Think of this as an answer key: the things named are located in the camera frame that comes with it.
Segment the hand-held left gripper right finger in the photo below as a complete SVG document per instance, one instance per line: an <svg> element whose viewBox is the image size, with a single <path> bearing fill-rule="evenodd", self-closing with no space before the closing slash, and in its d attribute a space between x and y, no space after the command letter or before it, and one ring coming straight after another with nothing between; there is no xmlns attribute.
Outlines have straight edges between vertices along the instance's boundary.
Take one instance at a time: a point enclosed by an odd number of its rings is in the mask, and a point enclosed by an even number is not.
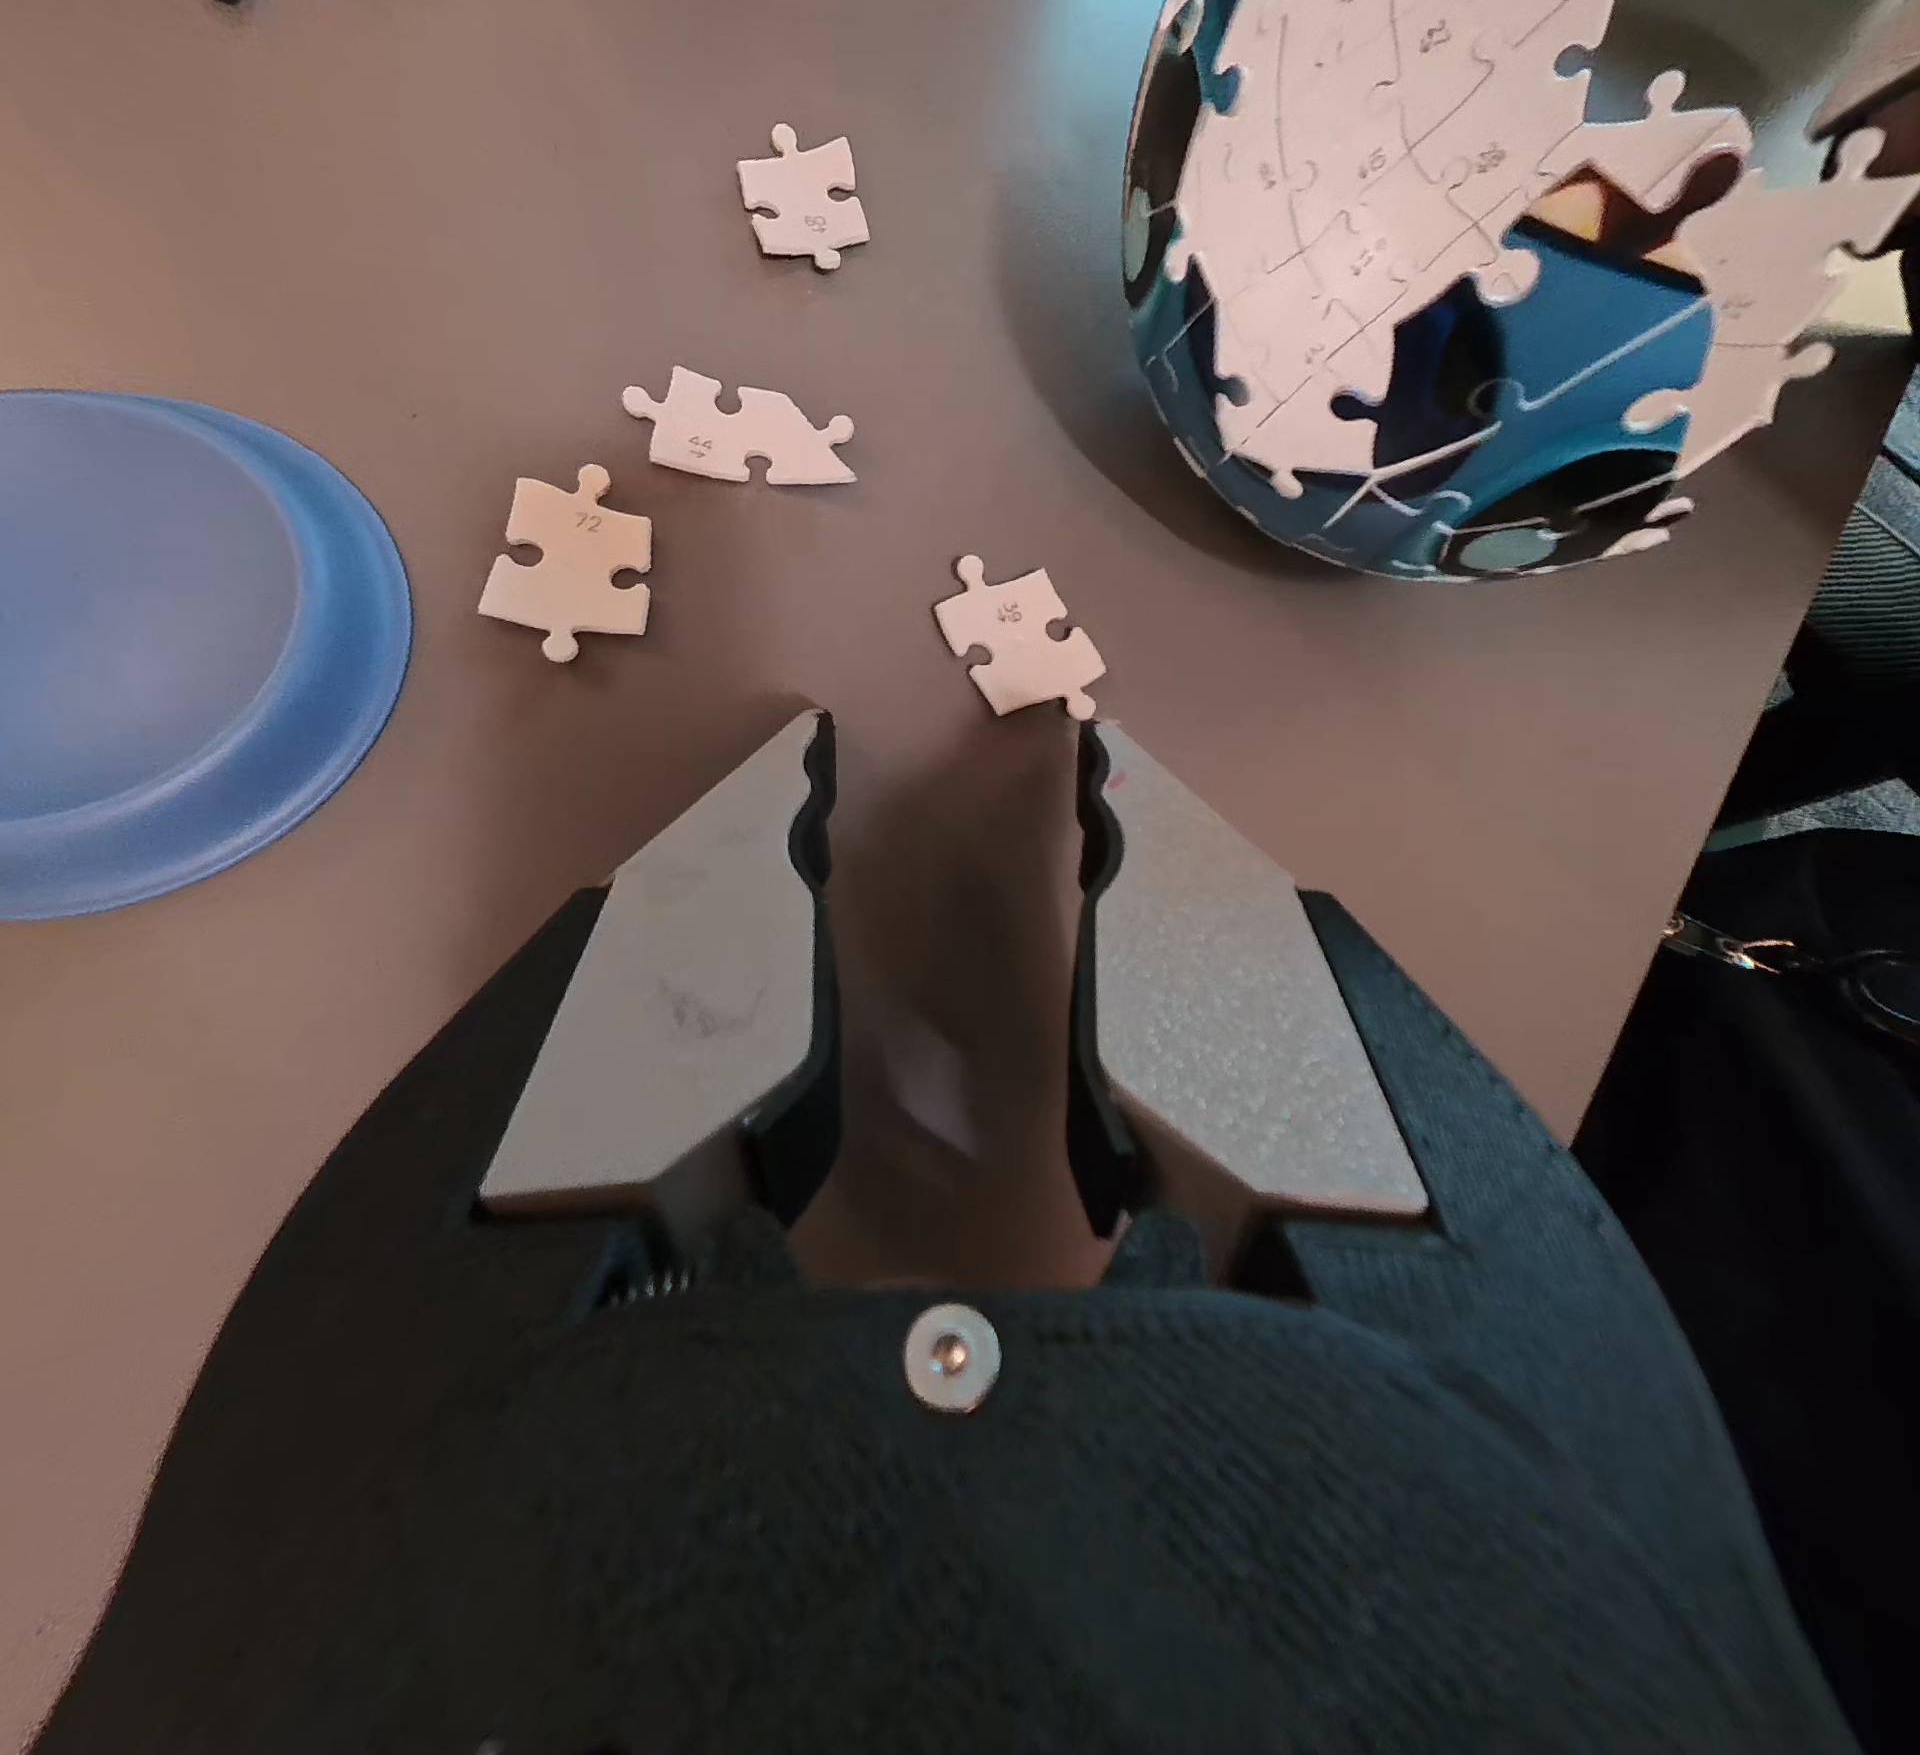
<svg viewBox="0 0 1920 1755"><path fill-rule="evenodd" d="M1172 1209L1410 1222L1428 1189L1292 878L1114 723L1083 723L1069 1165L1091 1232Z"/></svg>

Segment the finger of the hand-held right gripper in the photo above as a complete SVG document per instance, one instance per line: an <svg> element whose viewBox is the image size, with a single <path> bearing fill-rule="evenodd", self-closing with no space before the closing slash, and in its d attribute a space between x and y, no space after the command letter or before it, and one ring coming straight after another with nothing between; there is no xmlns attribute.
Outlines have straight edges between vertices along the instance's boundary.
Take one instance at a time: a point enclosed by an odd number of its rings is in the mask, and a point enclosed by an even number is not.
<svg viewBox="0 0 1920 1755"><path fill-rule="evenodd" d="M1811 142L1849 136L1917 85L1915 44L1869 44L1836 77L1807 123Z"/></svg>

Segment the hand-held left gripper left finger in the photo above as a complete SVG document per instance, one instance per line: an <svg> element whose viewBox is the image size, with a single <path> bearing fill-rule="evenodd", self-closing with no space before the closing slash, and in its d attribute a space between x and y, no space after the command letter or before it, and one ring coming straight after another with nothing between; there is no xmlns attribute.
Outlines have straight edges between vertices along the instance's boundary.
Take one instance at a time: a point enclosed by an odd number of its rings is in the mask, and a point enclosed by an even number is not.
<svg viewBox="0 0 1920 1755"><path fill-rule="evenodd" d="M486 1214L790 1226L840 1139L825 890L833 719L808 708L613 876L492 1154Z"/></svg>

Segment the white puzzle piece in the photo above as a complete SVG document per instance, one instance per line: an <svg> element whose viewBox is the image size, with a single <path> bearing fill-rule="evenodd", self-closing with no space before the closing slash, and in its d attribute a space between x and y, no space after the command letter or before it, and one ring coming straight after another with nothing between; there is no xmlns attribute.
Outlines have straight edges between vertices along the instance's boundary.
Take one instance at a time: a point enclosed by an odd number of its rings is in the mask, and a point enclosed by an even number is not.
<svg viewBox="0 0 1920 1755"><path fill-rule="evenodd" d="M769 158L736 161L740 201L762 254L806 256L817 271L839 268L843 251L868 240L847 136L803 150L786 123L772 126Z"/></svg>
<svg viewBox="0 0 1920 1755"><path fill-rule="evenodd" d="M1083 627L1053 632L1069 612L1049 572L1034 569L989 583L980 556L969 552L953 562L953 575L959 589L932 613L953 657L984 651L967 674L988 708L1009 715L1058 702L1072 720L1091 720L1091 684L1105 674L1105 663Z"/></svg>
<svg viewBox="0 0 1920 1755"><path fill-rule="evenodd" d="M538 559L523 564L497 555L478 613L541 630L551 663L572 661L581 633L639 636L648 625L653 524L613 511L608 487L600 465L581 465L572 491L532 477L515 485L504 536L534 546Z"/></svg>

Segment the partly built puzzle ball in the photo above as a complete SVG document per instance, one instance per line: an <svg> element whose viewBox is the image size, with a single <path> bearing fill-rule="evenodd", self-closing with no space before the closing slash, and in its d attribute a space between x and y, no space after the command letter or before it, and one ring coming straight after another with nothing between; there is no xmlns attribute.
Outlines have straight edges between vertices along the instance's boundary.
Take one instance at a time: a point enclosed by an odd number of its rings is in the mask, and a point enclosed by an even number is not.
<svg viewBox="0 0 1920 1755"><path fill-rule="evenodd" d="M1617 0L1164 0L1123 274L1153 405L1267 538L1473 585L1669 540L1915 218L1869 120L1813 184L1668 69L1587 112Z"/></svg>

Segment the joined pair of puzzle pieces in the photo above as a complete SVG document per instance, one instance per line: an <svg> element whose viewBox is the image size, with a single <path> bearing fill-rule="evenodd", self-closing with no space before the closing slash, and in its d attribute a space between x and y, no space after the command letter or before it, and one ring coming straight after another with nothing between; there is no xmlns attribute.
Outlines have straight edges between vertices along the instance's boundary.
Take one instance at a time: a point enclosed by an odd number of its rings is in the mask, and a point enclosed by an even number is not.
<svg viewBox="0 0 1920 1755"><path fill-rule="evenodd" d="M623 389L621 405L651 423L650 457L659 467L744 485L749 464L764 464L766 485L774 488L854 481L836 451L852 437L849 418L815 426L789 396L753 385L736 391L732 412L719 407L719 396L717 379L674 368L662 398L633 383Z"/></svg>

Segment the metal key clip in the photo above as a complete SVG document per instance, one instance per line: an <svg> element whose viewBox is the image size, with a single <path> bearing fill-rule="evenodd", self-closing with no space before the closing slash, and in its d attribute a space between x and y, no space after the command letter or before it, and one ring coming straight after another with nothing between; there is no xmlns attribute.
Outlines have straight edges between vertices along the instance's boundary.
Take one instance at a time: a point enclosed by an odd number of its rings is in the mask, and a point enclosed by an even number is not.
<svg viewBox="0 0 1920 1755"><path fill-rule="evenodd" d="M1661 950L1788 982L1875 1032L1917 1044L1917 955L1912 950L1865 946L1819 955L1788 935L1735 935L1684 911L1668 918Z"/></svg>

